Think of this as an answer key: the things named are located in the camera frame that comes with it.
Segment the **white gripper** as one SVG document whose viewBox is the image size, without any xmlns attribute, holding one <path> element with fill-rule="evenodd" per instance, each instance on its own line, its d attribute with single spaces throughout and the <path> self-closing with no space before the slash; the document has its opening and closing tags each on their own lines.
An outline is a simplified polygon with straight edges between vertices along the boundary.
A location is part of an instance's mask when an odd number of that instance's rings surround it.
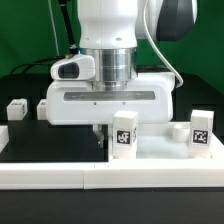
<svg viewBox="0 0 224 224">
<path fill-rule="evenodd" d="M 95 90 L 97 67 L 91 56 L 62 59 L 51 67 L 53 82 L 47 90 L 47 120 L 53 125 L 93 125 L 103 147 L 100 124 L 111 124 L 119 111 L 133 111 L 141 124 L 167 123 L 173 117 L 170 72 L 140 73 L 121 90 Z"/>
</svg>

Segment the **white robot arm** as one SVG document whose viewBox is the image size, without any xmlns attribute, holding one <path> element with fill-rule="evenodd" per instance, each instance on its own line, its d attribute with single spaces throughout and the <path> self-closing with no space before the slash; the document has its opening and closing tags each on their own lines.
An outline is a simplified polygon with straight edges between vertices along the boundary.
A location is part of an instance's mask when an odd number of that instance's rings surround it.
<svg viewBox="0 0 224 224">
<path fill-rule="evenodd" d="M 133 111 L 143 124 L 173 117 L 172 90 L 183 85 L 167 65 L 137 71 L 137 41 L 178 41 L 193 28 L 197 0 L 77 0 L 80 52 L 51 67 L 47 120 L 53 125 L 103 125 L 119 111 Z"/>
</svg>

